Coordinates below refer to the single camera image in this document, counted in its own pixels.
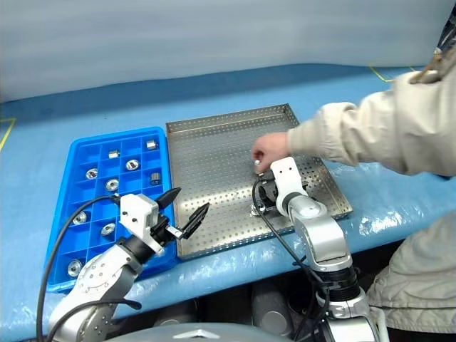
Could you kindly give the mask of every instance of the blue plastic tray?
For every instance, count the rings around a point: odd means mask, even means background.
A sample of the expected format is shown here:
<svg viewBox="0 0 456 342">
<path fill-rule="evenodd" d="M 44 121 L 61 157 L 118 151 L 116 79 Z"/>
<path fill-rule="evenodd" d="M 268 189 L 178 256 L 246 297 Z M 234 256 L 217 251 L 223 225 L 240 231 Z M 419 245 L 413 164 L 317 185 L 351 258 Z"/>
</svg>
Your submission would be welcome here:
<svg viewBox="0 0 456 342">
<path fill-rule="evenodd" d="M 154 140 L 158 149 L 148 150 L 146 142 Z M 117 150 L 119 157 L 110 159 L 108 153 Z M 140 166 L 128 171 L 125 163 L 138 160 Z M 86 179 L 89 169 L 97 168 L 98 176 L 93 180 Z M 161 174 L 161 184 L 151 185 L 150 175 Z M 51 235 L 46 253 L 46 263 L 56 242 L 58 233 L 68 217 L 83 203 L 100 195 L 114 194 L 105 189 L 110 179 L 119 180 L 116 191 L 120 195 L 143 193 L 155 199 L 171 188 L 170 166 L 168 160 L 167 141 L 161 128 L 145 128 L 128 132 L 99 135 L 76 140 L 70 148 L 66 161 L 65 172 L 54 214 Z M 130 233 L 120 224 L 119 208 L 107 200 L 97 202 L 84 210 L 86 222 L 72 224 L 67 231 L 58 255 L 54 261 L 53 271 L 48 281 L 48 291 L 70 291 L 76 278 L 68 275 L 68 265 L 77 259 L 82 265 L 94 256 L 103 253 L 121 237 L 129 237 Z M 164 214 L 174 224 L 172 206 L 165 209 Z M 101 229 L 115 222 L 115 231 L 108 236 L 101 235 Z M 144 265 L 141 277 L 158 273 L 173 267 L 177 263 L 176 243 L 165 248 L 161 256 L 154 256 Z"/>
</svg>

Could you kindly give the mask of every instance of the jacket sleeve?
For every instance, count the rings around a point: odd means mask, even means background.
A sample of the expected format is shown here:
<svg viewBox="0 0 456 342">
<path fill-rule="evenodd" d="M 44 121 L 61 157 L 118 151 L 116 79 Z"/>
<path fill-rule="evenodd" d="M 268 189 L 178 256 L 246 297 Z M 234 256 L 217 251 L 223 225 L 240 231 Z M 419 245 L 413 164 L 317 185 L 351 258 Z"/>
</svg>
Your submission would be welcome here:
<svg viewBox="0 0 456 342">
<path fill-rule="evenodd" d="M 323 106 L 288 132 L 291 153 L 353 166 L 380 162 L 408 175 L 456 175 L 456 67 L 441 81 L 410 84 L 415 74 L 399 76 L 391 90 L 367 96 L 358 107 Z"/>
</svg>

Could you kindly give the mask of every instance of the person's hand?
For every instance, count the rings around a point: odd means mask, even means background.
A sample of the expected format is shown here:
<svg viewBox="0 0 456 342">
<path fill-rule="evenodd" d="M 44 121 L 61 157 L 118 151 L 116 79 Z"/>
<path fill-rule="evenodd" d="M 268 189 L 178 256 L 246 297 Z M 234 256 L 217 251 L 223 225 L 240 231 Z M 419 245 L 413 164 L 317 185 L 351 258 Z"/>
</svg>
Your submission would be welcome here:
<svg viewBox="0 0 456 342">
<path fill-rule="evenodd" d="M 255 173 L 268 170 L 275 160 L 285 158 L 290 154 L 286 132 L 270 133 L 256 139 L 252 147 L 252 159 L 259 160 Z"/>
</svg>

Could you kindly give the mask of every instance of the small metal part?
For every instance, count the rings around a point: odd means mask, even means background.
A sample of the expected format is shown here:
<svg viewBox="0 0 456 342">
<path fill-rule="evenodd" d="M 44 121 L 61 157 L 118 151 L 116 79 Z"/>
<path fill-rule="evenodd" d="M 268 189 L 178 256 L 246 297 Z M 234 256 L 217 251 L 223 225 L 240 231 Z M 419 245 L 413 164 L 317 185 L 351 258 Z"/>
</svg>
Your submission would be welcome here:
<svg viewBox="0 0 456 342">
<path fill-rule="evenodd" d="M 88 180 L 94 180 L 98 176 L 98 169 L 94 167 L 93 169 L 88 170 L 85 175 L 85 178 Z"/>
<path fill-rule="evenodd" d="M 114 232 L 114 230 L 115 230 L 115 223 L 114 222 L 108 223 L 101 229 L 101 235 L 106 237 L 109 234 L 111 234 L 112 232 Z"/>
<path fill-rule="evenodd" d="M 264 206 L 263 203 L 260 202 L 260 203 L 258 204 L 258 206 L 259 206 L 259 211 L 260 211 L 260 212 L 264 213 L 264 212 L 266 211 L 266 207 Z M 255 204 L 252 203 L 252 204 L 250 205 L 250 210 L 251 210 L 251 211 L 250 211 L 250 215 L 251 215 L 251 216 L 259 216 L 259 213 L 257 212 L 257 209 L 255 208 Z"/>
<path fill-rule="evenodd" d="M 108 152 L 108 157 L 109 159 L 114 159 L 114 158 L 119 158 L 120 157 L 120 152 L 117 150 L 112 150 Z"/>
<path fill-rule="evenodd" d="M 154 172 L 150 175 L 150 185 L 159 185 L 162 182 L 162 175 L 159 172 Z"/>
<path fill-rule="evenodd" d="M 155 142 L 155 140 L 148 140 L 145 143 L 146 147 L 148 150 L 156 150 L 158 149 L 158 144 Z"/>
<path fill-rule="evenodd" d="M 83 264 L 77 259 L 71 260 L 68 264 L 67 273 L 71 278 L 76 278 L 83 269 Z"/>
<path fill-rule="evenodd" d="M 138 162 L 136 159 L 128 160 L 125 163 L 125 169 L 127 169 L 128 171 L 134 171 L 134 170 L 138 169 L 139 166 L 140 166 L 140 162 Z"/>
<path fill-rule="evenodd" d="M 85 212 L 80 212 L 78 216 L 76 216 L 73 220 L 73 224 L 82 224 L 86 223 L 87 221 L 87 214 Z"/>
<path fill-rule="evenodd" d="M 108 180 L 105 184 L 105 189 L 107 191 L 116 191 L 119 188 L 119 180 L 113 178 L 111 180 Z"/>
</svg>

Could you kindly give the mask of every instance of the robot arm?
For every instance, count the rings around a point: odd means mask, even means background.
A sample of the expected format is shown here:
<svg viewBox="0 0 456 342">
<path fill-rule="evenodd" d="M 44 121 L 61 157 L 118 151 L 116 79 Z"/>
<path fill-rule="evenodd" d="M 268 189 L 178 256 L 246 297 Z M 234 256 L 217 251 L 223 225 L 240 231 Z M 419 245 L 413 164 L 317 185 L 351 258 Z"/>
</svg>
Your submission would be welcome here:
<svg viewBox="0 0 456 342">
<path fill-rule="evenodd" d="M 187 239 L 201 224 L 209 203 L 198 208 L 182 228 L 169 225 L 160 209 L 172 203 L 180 188 L 172 189 L 156 201 L 144 195 L 120 198 L 120 223 L 131 233 L 114 246 L 91 259 L 82 268 L 73 290 L 51 314 L 49 330 L 56 327 L 55 341 L 103 341 L 108 333 L 117 304 L 101 304 L 81 309 L 66 321 L 59 322 L 70 310 L 92 301 L 118 301 L 131 289 L 143 271 L 143 264 L 174 239 Z"/>
<path fill-rule="evenodd" d="M 295 232 L 305 242 L 310 268 L 329 288 L 323 334 L 332 333 L 332 341 L 339 341 L 337 336 L 343 336 L 349 329 L 353 337 L 350 341 L 378 341 L 368 300 L 358 285 L 342 229 L 326 206 L 310 198 L 303 189 L 292 157 L 273 162 L 271 171 L 277 187 L 276 208 L 293 223 Z M 317 291 L 316 298 L 323 307 L 325 296 L 321 290 Z"/>
</svg>

